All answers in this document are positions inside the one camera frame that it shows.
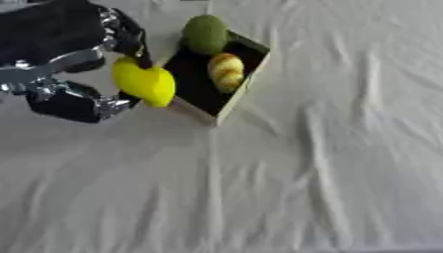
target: white cloth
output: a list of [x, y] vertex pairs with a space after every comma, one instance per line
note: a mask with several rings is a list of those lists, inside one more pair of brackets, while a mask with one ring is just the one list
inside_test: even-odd
[[[226, 122], [0, 107], [0, 251], [443, 251], [443, 1], [102, 0], [155, 58], [213, 13], [272, 57]], [[109, 68], [75, 76], [115, 92]]]

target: yellow object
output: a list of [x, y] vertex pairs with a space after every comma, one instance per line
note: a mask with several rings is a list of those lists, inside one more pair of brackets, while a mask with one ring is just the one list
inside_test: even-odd
[[244, 78], [243, 62], [231, 53], [221, 53], [213, 57], [208, 71], [214, 84], [223, 93], [234, 92]]
[[114, 63], [113, 75], [119, 89], [152, 107], [167, 107], [174, 98], [175, 80], [164, 68], [141, 69], [125, 56]]

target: striped ball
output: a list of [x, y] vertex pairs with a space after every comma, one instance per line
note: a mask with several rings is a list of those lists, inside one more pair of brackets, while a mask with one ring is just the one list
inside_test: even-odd
[[241, 85], [243, 70], [241, 59], [231, 53], [214, 56], [208, 66], [211, 79], [223, 93], [232, 93]]

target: cardboard box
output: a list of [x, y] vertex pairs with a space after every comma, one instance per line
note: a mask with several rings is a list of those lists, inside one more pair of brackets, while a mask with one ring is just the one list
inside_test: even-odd
[[196, 54], [181, 44], [157, 63], [174, 75], [177, 83], [174, 101], [216, 126], [251, 88], [254, 75], [265, 65], [270, 54], [269, 47], [237, 33], [229, 32], [229, 37], [230, 42], [223, 52], [237, 55], [245, 66], [245, 78], [233, 94], [223, 94], [214, 85], [208, 73], [210, 56]]

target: tennis ball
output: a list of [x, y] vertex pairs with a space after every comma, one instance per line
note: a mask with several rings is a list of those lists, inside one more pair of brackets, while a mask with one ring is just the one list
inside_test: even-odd
[[212, 15], [194, 17], [183, 30], [183, 42], [195, 53], [214, 55], [227, 44], [227, 27]]
[[222, 93], [233, 93], [243, 81], [244, 64], [231, 53], [214, 56], [208, 66], [208, 72], [216, 87]]
[[161, 67], [141, 69], [125, 56], [114, 63], [113, 74], [119, 89], [152, 107], [166, 107], [174, 98], [174, 77]]

